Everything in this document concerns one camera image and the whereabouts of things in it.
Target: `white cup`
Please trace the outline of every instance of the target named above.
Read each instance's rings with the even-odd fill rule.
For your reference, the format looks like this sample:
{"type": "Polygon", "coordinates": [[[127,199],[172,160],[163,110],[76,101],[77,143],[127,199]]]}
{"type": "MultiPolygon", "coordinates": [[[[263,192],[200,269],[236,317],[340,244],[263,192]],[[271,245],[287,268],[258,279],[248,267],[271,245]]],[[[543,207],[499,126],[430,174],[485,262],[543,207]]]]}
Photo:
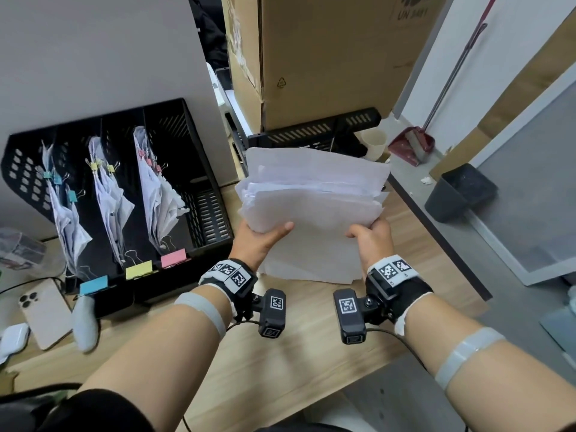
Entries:
{"type": "Polygon", "coordinates": [[[386,133],[378,127],[362,130],[356,133],[356,137],[366,146],[368,152],[364,159],[377,161],[386,149],[386,133]]]}

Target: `wooden desk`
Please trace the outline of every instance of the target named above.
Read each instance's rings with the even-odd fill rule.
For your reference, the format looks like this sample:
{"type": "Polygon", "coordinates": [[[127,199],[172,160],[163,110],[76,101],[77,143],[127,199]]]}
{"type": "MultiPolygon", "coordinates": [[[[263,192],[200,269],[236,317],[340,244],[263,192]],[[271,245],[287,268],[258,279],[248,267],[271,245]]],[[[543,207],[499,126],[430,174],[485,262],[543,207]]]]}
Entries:
{"type": "MultiPolygon", "coordinates": [[[[222,195],[235,229],[240,222],[240,201],[233,187],[222,189],[222,195]]],[[[384,206],[398,253],[451,304],[470,316],[484,312],[486,303],[400,197],[392,193],[384,206]]],[[[262,293],[270,287],[286,293],[284,333],[277,340],[265,339],[254,326],[245,324],[224,338],[186,413],[193,430],[251,432],[271,425],[405,352],[396,339],[384,334],[370,334],[364,344],[342,344],[332,301],[332,292],[342,286],[262,276],[255,291],[262,293]]],[[[352,287],[359,296],[364,295],[361,282],[352,287]]],[[[47,352],[35,349],[31,343],[22,353],[26,360],[8,368],[20,373],[16,390],[64,381],[83,382],[151,316],[167,306],[157,305],[147,315],[104,328],[98,347],[89,355],[81,354],[70,337],[47,352]]]]}

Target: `forearm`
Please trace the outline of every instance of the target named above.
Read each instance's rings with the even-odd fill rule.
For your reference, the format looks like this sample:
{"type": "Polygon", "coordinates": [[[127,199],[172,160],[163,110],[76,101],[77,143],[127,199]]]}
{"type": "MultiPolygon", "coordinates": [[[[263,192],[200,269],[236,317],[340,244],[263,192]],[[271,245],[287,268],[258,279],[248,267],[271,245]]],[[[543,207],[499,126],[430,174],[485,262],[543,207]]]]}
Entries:
{"type": "MultiPolygon", "coordinates": [[[[204,285],[194,293],[207,298],[224,324],[230,324],[232,310],[222,291],[204,285]]],[[[186,305],[171,306],[107,360],[80,391],[109,389],[132,402],[156,431],[174,430],[219,343],[220,335],[205,314],[186,305]]]]}
{"type": "MultiPolygon", "coordinates": [[[[406,317],[406,341],[433,376],[480,325],[432,294],[406,317]]],[[[576,421],[576,389],[507,341],[474,354],[451,379],[446,395],[475,432],[558,431],[576,421]]]]}

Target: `white wall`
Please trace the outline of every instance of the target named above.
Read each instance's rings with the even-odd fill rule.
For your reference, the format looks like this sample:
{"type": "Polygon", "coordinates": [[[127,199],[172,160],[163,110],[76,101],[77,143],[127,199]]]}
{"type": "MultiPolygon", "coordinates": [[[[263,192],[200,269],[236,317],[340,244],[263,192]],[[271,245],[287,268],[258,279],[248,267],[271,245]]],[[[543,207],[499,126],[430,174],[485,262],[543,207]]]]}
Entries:
{"type": "MultiPolygon", "coordinates": [[[[237,180],[188,0],[2,0],[0,155],[16,132],[177,97],[220,185],[237,180]]],[[[0,226],[55,234],[1,179],[0,226]]]]}
{"type": "MultiPolygon", "coordinates": [[[[426,121],[488,0],[454,0],[402,116],[426,121]]],[[[482,33],[428,132],[446,152],[477,126],[500,94],[576,7],[576,0],[496,0],[482,33]]]]}

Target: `cardboard box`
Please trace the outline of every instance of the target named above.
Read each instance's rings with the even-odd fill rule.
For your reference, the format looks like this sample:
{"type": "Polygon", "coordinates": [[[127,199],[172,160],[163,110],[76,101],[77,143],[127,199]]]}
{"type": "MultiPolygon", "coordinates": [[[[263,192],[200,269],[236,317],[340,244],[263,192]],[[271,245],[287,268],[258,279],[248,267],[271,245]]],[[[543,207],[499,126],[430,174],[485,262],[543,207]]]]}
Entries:
{"type": "Polygon", "coordinates": [[[250,129],[358,109],[388,115],[445,0],[222,0],[250,129]]]}

